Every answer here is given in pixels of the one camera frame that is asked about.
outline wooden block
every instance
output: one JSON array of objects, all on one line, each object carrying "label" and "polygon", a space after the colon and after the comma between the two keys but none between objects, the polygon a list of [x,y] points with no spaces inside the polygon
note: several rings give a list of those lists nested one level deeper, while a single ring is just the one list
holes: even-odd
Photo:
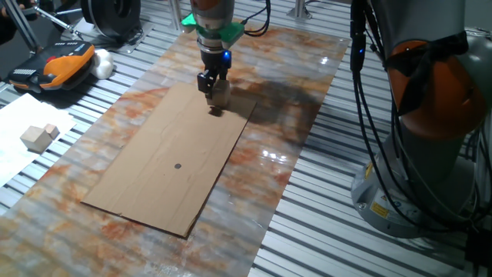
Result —
[{"label": "wooden block", "polygon": [[255,104],[232,96],[217,115],[196,85],[174,85],[82,201],[186,236]]},{"label": "wooden block", "polygon": [[49,134],[49,136],[52,137],[52,139],[56,139],[56,137],[60,134],[58,128],[53,124],[47,124],[45,126],[45,130]]},{"label": "wooden block", "polygon": [[21,140],[29,151],[38,154],[43,153],[53,142],[52,137],[46,130],[34,126],[30,126],[24,134],[21,135]]}]

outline metal slatted floor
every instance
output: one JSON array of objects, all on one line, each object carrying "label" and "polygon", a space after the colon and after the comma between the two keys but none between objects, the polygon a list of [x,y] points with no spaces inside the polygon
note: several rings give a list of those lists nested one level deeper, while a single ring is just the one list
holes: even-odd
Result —
[{"label": "metal slatted floor", "polygon": [[[275,0],[271,24],[349,38],[350,6],[312,3],[313,18],[286,16],[294,0]],[[235,16],[245,18],[264,7],[237,0]],[[189,2],[181,3],[184,15]],[[265,15],[255,20],[263,22]],[[131,54],[114,54],[108,80],[88,78],[64,94],[64,110],[77,125],[32,164],[0,188],[0,215],[14,205],[67,149],[165,52],[179,33],[171,27],[167,2],[142,0],[141,20],[155,24]],[[450,235],[429,239],[395,239],[372,229],[354,210],[350,186],[354,173],[368,161],[361,138],[349,69],[350,47],[318,113],[277,211],[254,260],[250,276],[462,276],[464,240]],[[380,134],[389,133],[390,88],[377,56],[368,53],[362,71],[364,90]],[[18,98],[0,83],[0,103]]]}]

